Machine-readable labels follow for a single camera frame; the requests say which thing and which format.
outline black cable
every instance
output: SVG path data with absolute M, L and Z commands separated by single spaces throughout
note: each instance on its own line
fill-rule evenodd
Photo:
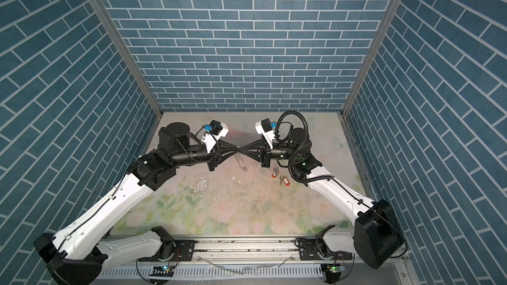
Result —
M 78 230 L 80 227 L 82 227 L 84 224 L 86 224 L 88 221 L 90 221 L 90 219 L 92 219 L 101 209 L 102 207 L 104 207 L 104 205 L 110 200 L 110 199 L 114 199 L 115 198 L 115 194 L 116 192 L 118 191 L 118 188 L 120 188 L 120 186 L 122 185 L 122 182 L 123 182 L 123 179 L 126 177 L 123 176 L 122 179 L 120 180 L 120 182 L 118 183 L 118 186 L 116 187 L 115 191 L 112 192 L 112 198 L 108 198 L 105 200 L 105 202 L 100 205 L 100 207 L 98 207 L 97 211 L 94 212 L 90 217 L 88 217 L 83 223 L 81 223 L 80 225 L 77 226 L 77 228 L 75 228 L 74 230 L 72 230 L 62 241 L 62 243 L 60 243 L 60 246 L 58 247 L 58 250 L 56 250 L 56 253 L 59 253 L 60 252 L 60 249 L 62 248 L 63 244 L 65 243 L 65 241 L 67 241 L 67 237 L 71 236 L 76 230 Z
M 154 284 L 155 284 L 155 285 L 157 285 L 157 282 L 152 283 L 152 282 L 150 282 L 149 280 L 147 280 L 146 278 L 144 278 L 144 277 L 141 275 L 141 273 L 139 273 L 139 268 L 137 267 L 137 261 L 138 261 L 138 260 L 136 260 L 136 261 L 135 261 L 135 270 L 137 271 L 137 275 L 139 275 L 139 277 L 140 277 L 140 278 L 142 278 L 145 282 L 149 282 L 151 285 L 154 285 Z
M 280 143 L 286 141 L 289 136 L 289 135 L 287 135 L 283 140 L 281 140 L 278 135 L 278 129 L 282 125 L 282 120 L 283 120 L 283 118 L 285 118 L 288 115 L 295 115 L 296 117 L 298 117 L 299 120 L 301 120 L 301 123 L 303 124 L 303 130 L 305 132 L 305 136 L 304 136 L 303 140 L 301 141 L 301 143 L 299 143 L 298 147 L 294 150 L 294 152 L 288 158 L 288 172 L 290 174 L 290 177 L 292 177 L 296 182 L 301 183 L 301 179 L 303 178 L 303 175 L 301 175 L 301 173 L 297 169 L 293 169 L 292 164 L 293 164 L 293 160 L 296 157 L 296 155 L 298 155 L 299 151 L 301 151 L 303 146 L 308 141 L 308 138 L 309 138 L 308 123 L 306 122 L 305 117 L 303 117 L 303 115 L 297 111 L 288 110 L 288 111 L 285 111 L 284 113 L 282 113 L 282 116 L 280 116 L 280 118 L 278 118 L 278 122 L 276 123 L 276 127 L 275 127 L 275 139 L 276 139 L 276 141 L 278 141 Z
M 281 167 L 281 168 L 288 168 L 288 165 L 282 165 L 282 164 L 280 164 L 280 160 L 276 160 L 276 162 L 278 163 L 279 167 Z
M 195 133 L 195 136 L 196 136 L 196 137 L 197 137 L 197 134 L 198 134 L 199 132 L 201 132 L 201 130 L 203 130 L 203 129 L 204 129 L 204 126 L 205 126 L 205 124 L 203 124 L 203 125 L 202 125 L 202 127 L 199 129 L 199 131 L 197 131 L 197 132 Z
M 343 281 L 344 279 L 346 279 L 347 277 L 349 277 L 349 276 L 350 276 L 350 274 L 352 273 L 352 270 L 354 269 L 354 262 L 355 262 L 355 254 L 354 254 L 354 256 L 352 257 L 352 266 L 350 267 L 349 272 L 347 273 L 347 275 L 346 275 L 345 277 L 340 278 L 339 280 L 337 280 L 337 281 L 335 282 L 335 284 L 336 284 L 337 282 L 339 282 L 339 281 Z
M 210 136 L 212 136 L 212 137 L 213 137 L 213 139 L 214 139 L 214 140 L 215 140 L 215 142 L 217 143 L 217 152 L 216 152 L 216 153 L 215 153 L 215 155 L 213 155 L 210 159 L 208 159 L 208 160 L 204 160 L 204 161 L 199 161 L 199 160 L 194 159 L 194 158 L 190 155 L 190 153 L 188 153 L 188 151 L 185 149 L 185 147 L 183 146 L 183 144 L 181 144 L 181 142 L 178 140 L 178 138 L 177 138 L 177 137 L 174 137 L 174 138 L 176 139 L 176 141 L 178 141 L 178 143 L 180 144 L 181 148 L 182 148 L 182 149 L 183 149 L 183 151 L 187 154 L 187 156 L 189 157 L 189 159 L 191 159 L 192 161 L 197 162 L 197 163 L 204 163 L 204 162 L 209 162 L 209 161 L 211 161 L 212 159 L 216 158 L 216 157 L 217 157 L 217 155 L 219 154 L 219 151 L 220 151 L 220 144 L 219 144 L 219 142 L 217 141 L 217 139 L 214 137 L 214 135 L 212 135 L 211 133 L 209 133 L 209 132 L 207 132 L 207 131 L 205 132 L 205 134 L 209 134 Z
M 398 256 L 390 256 L 390 258 L 392 259 L 396 259 L 396 258 L 399 258 L 401 257 L 402 255 L 404 255 L 407 250 L 409 249 L 409 245 L 407 243 L 407 241 L 405 240 L 405 238 L 403 237 L 402 233 L 395 227 L 393 226 L 389 221 L 387 221 L 387 219 L 385 219 L 383 216 L 379 215 L 378 212 L 376 212 L 375 210 L 373 210 L 370 206 L 366 205 L 362 199 L 358 199 L 356 196 L 354 196 L 351 192 L 349 192 L 345 187 L 343 187 L 342 184 L 340 184 L 337 180 L 335 180 L 335 178 L 333 177 L 332 178 L 333 181 L 335 181 L 336 184 L 338 184 L 347 194 L 349 194 L 350 196 L 352 196 L 352 198 L 354 198 L 355 200 L 357 200 L 360 204 L 366 206 L 366 208 L 368 208 L 369 210 L 371 210 L 372 212 L 376 213 L 377 216 L 379 216 L 380 218 L 382 218 L 383 221 L 385 221 L 388 225 L 390 225 L 395 231 L 396 231 L 396 234 L 398 235 L 398 237 L 402 240 L 402 244 L 405 245 L 405 250 L 403 251 L 403 253 L 401 253 L 400 255 Z
M 294 128 L 294 125 L 288 121 L 284 121 L 284 122 L 280 122 L 280 119 L 282 117 L 278 118 L 278 122 L 276 123 L 276 127 L 275 127 L 275 139 L 276 141 L 278 141 L 279 143 L 283 143 L 285 141 L 287 141 L 288 137 L 290 136 L 290 133 L 292 132 L 292 129 Z M 279 125 L 282 125 L 282 124 L 290 124 L 290 127 L 288 129 L 288 132 L 287 132 L 287 136 L 284 137 L 282 140 L 280 139 L 279 137 L 279 134 L 278 134 L 278 128 L 279 128 Z

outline aluminum frame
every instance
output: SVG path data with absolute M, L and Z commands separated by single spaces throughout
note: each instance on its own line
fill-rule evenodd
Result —
M 98 20 L 104 27 L 107 35 L 109 35 L 109 38 L 111 39 L 112 43 L 118 50 L 118 53 L 122 57 L 122 60 L 129 68 L 130 74 L 132 75 L 132 77 L 134 77 L 135 81 L 139 85 L 139 88 L 141 88 L 141 91 L 148 100 L 149 104 L 152 106 L 157 117 L 161 118 L 162 109 L 160 108 L 157 100 L 155 99 L 155 96 L 149 89 L 148 83 L 146 83 L 146 80 L 144 79 L 143 74 L 141 73 L 139 67 L 137 66 L 137 63 L 135 62 L 134 58 L 132 57 L 132 54 L 130 54 L 129 49 L 125 45 L 125 42 L 123 41 L 120 32 L 116 28 L 116 25 L 114 24 L 114 22 L 112 22 L 111 16 L 107 12 L 104 3 L 102 2 L 102 0 L 88 0 L 88 3 L 90 4 L 92 10 L 97 15 Z
M 368 53 L 364 57 L 363 64 L 361 64 L 358 75 L 352 84 L 352 89 L 350 90 L 349 96 L 343 105 L 342 114 L 345 117 L 350 112 L 352 105 L 354 104 L 354 100 L 358 96 L 359 89 L 363 85 L 364 79 L 366 79 L 366 76 L 368 75 L 368 71 L 370 70 L 373 60 L 377 55 L 380 44 L 384 40 L 387 30 L 389 30 L 389 26 L 391 25 L 392 20 L 395 18 L 396 11 L 398 10 L 401 2 L 402 0 L 390 0 L 389 4 L 387 5 L 379 27 L 375 32 L 375 36 L 373 37 L 370 49 L 368 49 Z

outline black motor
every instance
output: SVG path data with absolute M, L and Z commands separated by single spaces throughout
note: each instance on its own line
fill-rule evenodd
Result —
M 166 153 L 182 150 L 190 144 L 190 127 L 183 122 L 173 122 L 159 130 L 159 149 Z

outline mounting plate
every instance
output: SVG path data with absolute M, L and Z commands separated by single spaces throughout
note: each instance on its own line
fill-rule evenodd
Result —
M 175 253 L 180 251 L 180 262 L 190 262 L 192 261 L 192 256 L 194 255 L 194 246 L 195 240 L 174 240 L 176 247 L 174 248 Z M 149 258 L 140 258 L 139 262 L 160 262 L 156 256 L 152 256 Z M 171 263 L 176 263 L 175 258 L 171 259 Z
M 298 238 L 296 241 L 299 245 L 299 259 L 301 261 L 314 261 L 322 260 L 323 258 L 318 254 L 317 247 L 315 246 L 315 239 Z M 352 253 L 339 251 L 344 260 L 351 260 Z

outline key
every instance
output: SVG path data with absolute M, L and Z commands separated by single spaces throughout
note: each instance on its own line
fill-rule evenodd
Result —
M 273 168 L 273 174 L 271 174 L 271 177 L 276 178 L 276 176 L 278 176 L 278 173 L 279 173 L 278 168 Z

